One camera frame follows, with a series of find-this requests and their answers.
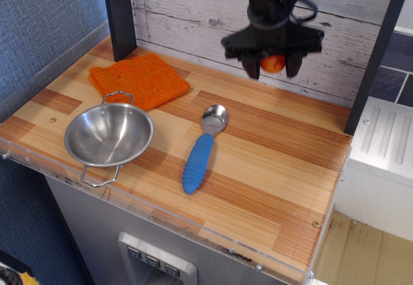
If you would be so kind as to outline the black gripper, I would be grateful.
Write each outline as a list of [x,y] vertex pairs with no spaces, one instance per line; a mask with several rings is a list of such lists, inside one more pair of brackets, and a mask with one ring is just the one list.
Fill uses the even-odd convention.
[[261,30],[252,25],[224,37],[221,45],[225,57],[241,60],[249,78],[259,79],[263,58],[285,55],[288,78],[295,77],[304,56],[322,50],[324,31],[295,23],[287,23],[272,30]]

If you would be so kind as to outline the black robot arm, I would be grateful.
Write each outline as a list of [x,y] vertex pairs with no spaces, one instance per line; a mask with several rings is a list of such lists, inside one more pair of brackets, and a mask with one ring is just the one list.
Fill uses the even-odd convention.
[[287,77],[295,77],[309,53],[322,50],[324,31],[306,26],[316,18],[311,0],[248,0],[249,26],[222,38],[227,59],[241,61],[245,72],[259,79],[265,60],[281,56]]

